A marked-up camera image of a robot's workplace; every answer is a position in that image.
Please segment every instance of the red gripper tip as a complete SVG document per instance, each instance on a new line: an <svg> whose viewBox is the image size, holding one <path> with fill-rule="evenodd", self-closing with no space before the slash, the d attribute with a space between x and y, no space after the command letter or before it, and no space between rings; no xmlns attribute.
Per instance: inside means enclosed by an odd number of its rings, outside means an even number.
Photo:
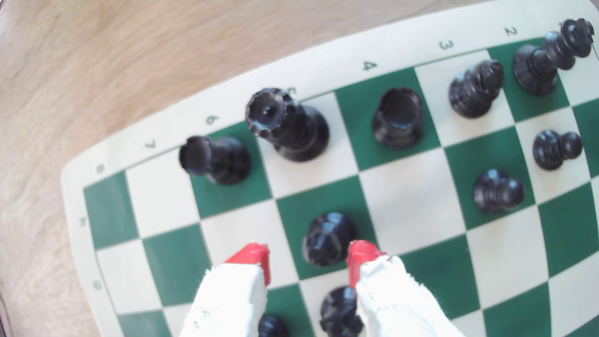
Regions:
<svg viewBox="0 0 599 337"><path fill-rule="evenodd" d="M381 255L387 255L381 252L376 246L366 240L355 240L349 245L347 255L347 268L349 269L349 285L352 288L356 287L356 283L360 281L360 266L362 263L374 261Z"/></svg>
<svg viewBox="0 0 599 337"><path fill-rule="evenodd" d="M269 253L270 250L266 243L250 242L229 257L225 263L257 264L264 271L264 286L267 286L270 284Z"/></svg>

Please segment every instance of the white square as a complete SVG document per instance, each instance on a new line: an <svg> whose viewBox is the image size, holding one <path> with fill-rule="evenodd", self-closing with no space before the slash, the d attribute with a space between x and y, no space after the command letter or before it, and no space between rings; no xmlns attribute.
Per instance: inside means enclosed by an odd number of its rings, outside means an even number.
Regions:
<svg viewBox="0 0 599 337"><path fill-rule="evenodd" d="M533 143L537 135L547 129L554 130L560 135L567 132L580 135L571 107L555 110L516 124L516 131L524 152L524 160L528 167L537 204L553 199L591 180L584 144L580 156L572 160L565 160L562 166L556 170L543 170L537 165L533 156Z"/></svg>
<svg viewBox="0 0 599 337"><path fill-rule="evenodd" d="M131 205L142 238L199 222L189 175L173 150L126 171Z"/></svg>
<svg viewBox="0 0 599 337"><path fill-rule="evenodd" d="M599 232L599 176L591 180L591 190L593 191L593 201L595 201L595 213L597 216L597 231Z"/></svg>
<svg viewBox="0 0 599 337"><path fill-rule="evenodd" d="M599 252L549 280L552 336L561 337L599 315Z"/></svg>
<svg viewBox="0 0 599 337"><path fill-rule="evenodd" d="M558 74L571 106L599 98L599 59L595 50L585 58L576 58L572 69L558 69Z"/></svg>
<svg viewBox="0 0 599 337"><path fill-rule="evenodd" d="M360 181L380 249L390 255L466 231L442 148L363 171Z"/></svg>
<svg viewBox="0 0 599 337"><path fill-rule="evenodd" d="M310 317L312 329L316 337L328 337L326 332L320 327L320 306L322 300L332 290L346 285L349 285L349 272L347 269L315 276L299 282L299 289L304 298L305 308L308 310L308 316ZM366 328L362 329L360 333L360 337L365 336Z"/></svg>
<svg viewBox="0 0 599 337"><path fill-rule="evenodd" d="M179 304L167 306L164 308L164 316L167 319L168 329L171 331L171 336L177 337L183 330L185 318L191 311L193 303Z"/></svg>
<svg viewBox="0 0 599 337"><path fill-rule="evenodd" d="M486 337L485 318L482 310L454 318L451 322L465 337Z"/></svg>
<svg viewBox="0 0 599 337"><path fill-rule="evenodd" d="M100 249L97 255L118 314L162 308L141 240Z"/></svg>
<svg viewBox="0 0 599 337"><path fill-rule="evenodd" d="M279 209L273 199L235 209L201 223L208 253L215 266L249 242L267 243L270 249L270 288L299 280Z"/></svg>
<svg viewBox="0 0 599 337"><path fill-rule="evenodd" d="M469 230L466 238L483 309L549 279L537 206Z"/></svg>
<svg viewBox="0 0 599 337"><path fill-rule="evenodd" d="M283 158L273 145L258 139L264 167L275 198L305 191L358 174L352 145L334 93L302 102L318 110L329 125L329 144L313 160L296 163Z"/></svg>
<svg viewBox="0 0 599 337"><path fill-rule="evenodd" d="M479 118L469 119L459 115L449 102L449 86L453 79L470 66L490 59L489 53L484 50L415 68L442 146L460 143L514 124L503 90L493 101L491 109Z"/></svg>

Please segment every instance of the green square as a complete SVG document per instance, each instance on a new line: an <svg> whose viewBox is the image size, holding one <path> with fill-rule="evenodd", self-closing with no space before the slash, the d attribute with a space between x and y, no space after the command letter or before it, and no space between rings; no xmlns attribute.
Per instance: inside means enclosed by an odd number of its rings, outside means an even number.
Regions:
<svg viewBox="0 0 599 337"><path fill-rule="evenodd" d="M119 315L125 337L171 337L162 311Z"/></svg>
<svg viewBox="0 0 599 337"><path fill-rule="evenodd" d="M163 306L193 302L210 257L198 224L143 240Z"/></svg>
<svg viewBox="0 0 599 337"><path fill-rule="evenodd" d="M379 144L373 136L371 121L381 96L390 88L406 86L422 100L422 138L414 146L393 150ZM431 114L413 68L375 77L335 91L345 127L360 170L417 154L440 145Z"/></svg>
<svg viewBox="0 0 599 337"><path fill-rule="evenodd" d="M547 283L484 310L487 337L550 337Z"/></svg>
<svg viewBox="0 0 599 337"><path fill-rule="evenodd" d="M377 245L370 213L357 176L320 186L277 200L287 241L300 279L322 275L346 267L345 261L328 267L317 267L302 256L302 240L315 217L326 212L339 212L353 220L358 237Z"/></svg>
<svg viewBox="0 0 599 337"><path fill-rule="evenodd" d="M518 48L525 44L542 46L543 39L535 38L488 49L491 58L498 60L503 65L503 71L506 75L503 91L506 93L507 102L516 122L570 105L559 76L555 89L549 95L542 97L527 93L518 84L512 70L512 59Z"/></svg>
<svg viewBox="0 0 599 337"><path fill-rule="evenodd" d="M125 172L84 188L83 194L96 249L139 237Z"/></svg>
<svg viewBox="0 0 599 337"><path fill-rule="evenodd" d="M588 321L566 337L593 337L599 336L599 316Z"/></svg>
<svg viewBox="0 0 599 337"><path fill-rule="evenodd" d="M264 314L280 318L292 337L314 337L308 310L305 308L298 284L268 290Z"/></svg>
<svg viewBox="0 0 599 337"><path fill-rule="evenodd" d="M449 146L445 148L445 153L458 191L464 222L468 229L534 204L533 188L514 127ZM483 172L489 169L502 170L510 177L522 182L525 196L520 206L500 213L484 213L476 206L473 194L474 183Z"/></svg>
<svg viewBox="0 0 599 337"><path fill-rule="evenodd" d="M591 183L539 205L549 276L599 250Z"/></svg>
<svg viewBox="0 0 599 337"><path fill-rule="evenodd" d="M247 206L271 197L270 187L264 172L262 156L256 138L247 129L245 122L235 124L208 135L211 139L233 137L242 142L250 152L252 168L241 182L234 185L219 185L205 176L191 176L195 201L201 218L207 218L227 210Z"/></svg>
<svg viewBox="0 0 599 337"><path fill-rule="evenodd" d="M572 108L585 147L591 177L599 174L599 99Z"/></svg>
<svg viewBox="0 0 599 337"><path fill-rule="evenodd" d="M406 271L423 283L451 320L480 308L466 236L401 256Z"/></svg>

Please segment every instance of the printed number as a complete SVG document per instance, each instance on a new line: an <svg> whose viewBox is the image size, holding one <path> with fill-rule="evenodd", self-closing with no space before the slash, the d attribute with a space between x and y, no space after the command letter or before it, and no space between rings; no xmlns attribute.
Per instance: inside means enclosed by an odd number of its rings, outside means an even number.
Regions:
<svg viewBox="0 0 599 337"><path fill-rule="evenodd" d="M206 118L206 124L212 125L218 118L218 116L208 116L208 118Z"/></svg>
<svg viewBox="0 0 599 337"><path fill-rule="evenodd" d="M512 26L511 29L506 27L506 34L507 34L507 36L516 35L516 34L518 34L518 30L514 26Z"/></svg>
<svg viewBox="0 0 599 337"><path fill-rule="evenodd" d="M441 47L441 49L446 50L449 48L453 47L453 41L452 40L448 40L446 43L444 43L443 41L439 42L439 47Z"/></svg>
<svg viewBox="0 0 599 337"><path fill-rule="evenodd" d="M376 68L376 67L378 67L378 65L376 63L364 61L364 68L362 70L368 71L368 70L371 70L372 68Z"/></svg>

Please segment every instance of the wooden surface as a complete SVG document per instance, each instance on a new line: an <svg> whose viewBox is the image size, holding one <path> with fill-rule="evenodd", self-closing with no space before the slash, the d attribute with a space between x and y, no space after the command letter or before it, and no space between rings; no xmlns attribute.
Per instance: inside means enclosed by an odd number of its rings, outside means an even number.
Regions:
<svg viewBox="0 0 599 337"><path fill-rule="evenodd" d="M60 170L70 159L259 65L478 1L5 0L0 294L14 336L99 336L73 264L60 193ZM0 315L5 320L1 306Z"/></svg>

